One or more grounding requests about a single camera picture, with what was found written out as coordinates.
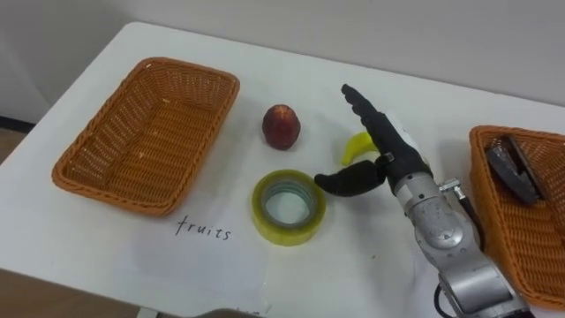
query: empty basket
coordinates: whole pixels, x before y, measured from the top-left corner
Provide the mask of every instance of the empty basket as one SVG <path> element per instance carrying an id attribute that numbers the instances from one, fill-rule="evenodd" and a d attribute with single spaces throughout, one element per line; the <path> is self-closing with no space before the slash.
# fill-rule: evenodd
<path id="1" fill-rule="evenodd" d="M 239 90 L 227 72 L 141 61 L 53 168 L 72 193 L 151 216 L 186 196 Z"/>

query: orange wicker basket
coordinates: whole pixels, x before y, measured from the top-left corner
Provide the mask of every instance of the orange wicker basket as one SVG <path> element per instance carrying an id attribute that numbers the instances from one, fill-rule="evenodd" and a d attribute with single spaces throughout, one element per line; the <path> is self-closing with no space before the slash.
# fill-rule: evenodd
<path id="1" fill-rule="evenodd" d="M 141 61 L 52 171 L 72 193 L 151 216 L 186 196 L 239 91 L 238 79 L 165 57 Z"/>
<path id="2" fill-rule="evenodd" d="M 547 195 L 527 207 L 491 173 L 485 149 L 505 134 L 518 141 Z M 530 303 L 565 309 L 565 136 L 518 128 L 471 130 L 471 182 L 486 253 Z"/>

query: yellow banana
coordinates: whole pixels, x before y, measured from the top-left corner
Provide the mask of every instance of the yellow banana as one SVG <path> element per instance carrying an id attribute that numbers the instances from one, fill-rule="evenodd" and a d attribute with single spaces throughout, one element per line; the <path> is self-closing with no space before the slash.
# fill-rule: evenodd
<path id="1" fill-rule="evenodd" d="M 347 141 L 342 157 L 342 165 L 350 165 L 353 159 L 372 151 L 379 153 L 379 149 L 373 144 L 369 133 L 360 132 Z"/>

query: metal robot arm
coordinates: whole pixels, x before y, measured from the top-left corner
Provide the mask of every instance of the metal robot arm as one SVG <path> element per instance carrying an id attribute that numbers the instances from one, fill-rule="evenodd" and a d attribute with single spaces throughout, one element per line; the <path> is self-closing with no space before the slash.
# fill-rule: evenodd
<path id="1" fill-rule="evenodd" d="M 373 190 L 386 179 L 414 225 L 424 255 L 439 270 L 436 297 L 441 288 L 461 318 L 533 317 L 520 294 L 482 253 L 474 235 L 473 222 L 479 227 L 478 220 L 471 221 L 449 206 L 446 191 L 452 191 L 471 218 L 476 218 L 459 182 L 437 185 L 419 152 L 383 113 L 354 88 L 343 85 L 342 92 L 383 155 L 375 163 L 364 161 L 334 175 L 317 175 L 316 184 L 328 193 L 353 196 Z M 438 312 L 448 317 L 439 308 Z"/>
<path id="2" fill-rule="evenodd" d="M 442 193 L 449 190 L 468 200 L 456 179 L 438 186 L 425 173 L 406 176 L 393 193 L 414 224 L 422 252 L 439 270 L 440 287 L 457 316 L 528 317 L 520 295 L 481 252 L 472 221 L 449 206 Z"/>

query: white table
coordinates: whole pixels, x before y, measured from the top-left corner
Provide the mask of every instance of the white table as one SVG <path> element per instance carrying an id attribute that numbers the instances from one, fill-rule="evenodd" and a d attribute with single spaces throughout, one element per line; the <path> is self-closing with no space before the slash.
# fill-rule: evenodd
<path id="1" fill-rule="evenodd" d="M 128 71 L 155 56 L 241 80 L 185 204 L 154 219 L 55 187 L 50 172 L 58 157 Z M 437 316 L 435 271 L 387 186 L 356 199 L 328 198 L 320 232 L 302 246 L 272 246 L 252 226 L 249 197 L 266 173 L 340 169 L 344 142 L 362 131 L 340 93 L 343 83 L 394 110 L 438 180 L 466 182 L 475 125 L 565 133 L 565 109 L 556 106 L 132 23 L 0 166 L 0 268 L 182 316 L 222 307 L 281 318 Z M 302 121 L 299 143 L 286 153 L 266 146 L 260 132 L 264 111 L 276 103 L 291 105 Z M 186 227 L 176 235 L 184 216 L 231 237 Z"/>

